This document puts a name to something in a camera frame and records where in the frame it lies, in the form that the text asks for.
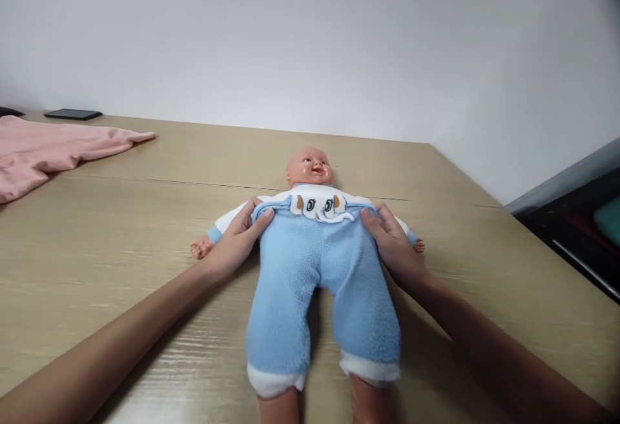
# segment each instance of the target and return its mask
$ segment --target black phone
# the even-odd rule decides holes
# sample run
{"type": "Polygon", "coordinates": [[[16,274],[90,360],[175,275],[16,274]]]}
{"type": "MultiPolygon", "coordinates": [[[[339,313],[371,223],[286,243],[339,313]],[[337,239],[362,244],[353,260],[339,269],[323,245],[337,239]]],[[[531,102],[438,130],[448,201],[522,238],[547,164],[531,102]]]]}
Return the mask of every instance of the black phone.
{"type": "Polygon", "coordinates": [[[45,113],[45,117],[52,117],[54,119],[73,119],[77,121],[88,121],[95,117],[101,116],[101,111],[84,111],[84,110],[68,110],[62,109],[57,111],[50,111],[45,113]]]}

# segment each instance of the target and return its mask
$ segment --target doll foot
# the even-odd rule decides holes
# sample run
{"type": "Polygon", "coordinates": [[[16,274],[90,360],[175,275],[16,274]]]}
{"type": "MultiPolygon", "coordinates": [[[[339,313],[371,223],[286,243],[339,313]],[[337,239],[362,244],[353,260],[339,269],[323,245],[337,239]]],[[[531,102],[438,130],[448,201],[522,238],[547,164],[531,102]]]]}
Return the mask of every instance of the doll foot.
{"type": "Polygon", "coordinates": [[[291,387],[282,395],[275,398],[261,398],[257,396],[258,417],[261,424],[271,423],[299,423],[299,405],[297,395],[299,392],[295,387],[291,387]]]}
{"type": "Polygon", "coordinates": [[[424,240],[423,239],[416,239],[415,240],[415,245],[413,247],[413,249],[417,252],[417,253],[424,253],[424,249],[425,249],[425,244],[424,244],[424,240]]]}
{"type": "Polygon", "coordinates": [[[209,253],[210,243],[211,239],[208,236],[204,236],[192,243],[189,249],[192,250],[196,259],[203,259],[209,253]]]}
{"type": "Polygon", "coordinates": [[[396,422],[391,387],[374,387],[354,374],[349,377],[353,392],[354,424],[396,422]]]}

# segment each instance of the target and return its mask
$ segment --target finger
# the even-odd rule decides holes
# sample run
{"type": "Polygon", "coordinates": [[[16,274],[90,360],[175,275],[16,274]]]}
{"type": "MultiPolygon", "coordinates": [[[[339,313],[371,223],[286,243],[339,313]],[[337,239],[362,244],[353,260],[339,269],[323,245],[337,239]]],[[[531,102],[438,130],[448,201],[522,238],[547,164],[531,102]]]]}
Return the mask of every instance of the finger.
{"type": "Polygon", "coordinates": [[[252,225],[252,227],[245,231],[245,233],[252,239],[252,241],[256,240],[271,223],[274,215],[275,213],[273,208],[267,208],[252,225]]]}
{"type": "Polygon", "coordinates": [[[364,208],[360,215],[362,216],[362,222],[368,229],[368,232],[371,233],[377,243],[381,244],[382,242],[387,241],[386,239],[390,238],[383,227],[381,227],[381,222],[370,208],[364,208]]]}
{"type": "Polygon", "coordinates": [[[235,229],[236,233],[240,233],[246,228],[249,228],[249,225],[252,223],[252,213],[260,203],[262,203],[262,201],[256,197],[252,197],[246,201],[243,208],[241,208],[239,213],[232,219],[229,228],[235,229]]]}
{"type": "Polygon", "coordinates": [[[375,208],[377,208],[377,214],[381,218],[383,228],[388,234],[390,234],[391,236],[397,236],[399,234],[404,235],[402,227],[392,214],[392,211],[390,211],[390,209],[385,203],[377,203],[375,208]]]}

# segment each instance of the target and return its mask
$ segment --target pink cloth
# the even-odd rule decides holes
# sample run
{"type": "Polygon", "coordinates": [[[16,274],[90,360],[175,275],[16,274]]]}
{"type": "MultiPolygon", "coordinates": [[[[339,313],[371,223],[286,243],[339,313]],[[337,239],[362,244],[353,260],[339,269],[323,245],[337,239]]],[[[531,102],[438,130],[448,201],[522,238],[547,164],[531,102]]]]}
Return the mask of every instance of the pink cloth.
{"type": "Polygon", "coordinates": [[[122,153],[134,143],[154,137],[152,132],[0,117],[0,203],[20,198],[47,182],[46,172],[73,169],[81,160],[122,153]]]}

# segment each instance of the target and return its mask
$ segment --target doll head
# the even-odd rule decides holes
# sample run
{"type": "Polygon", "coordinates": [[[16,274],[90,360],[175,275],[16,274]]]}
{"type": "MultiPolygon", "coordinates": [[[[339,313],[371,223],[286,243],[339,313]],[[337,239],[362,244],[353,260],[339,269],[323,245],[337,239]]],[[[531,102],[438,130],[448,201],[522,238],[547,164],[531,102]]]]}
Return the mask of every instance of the doll head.
{"type": "Polygon", "coordinates": [[[307,146],[289,158],[286,180],[291,187],[300,183],[328,185],[334,180],[334,172],[325,153],[307,146]]]}

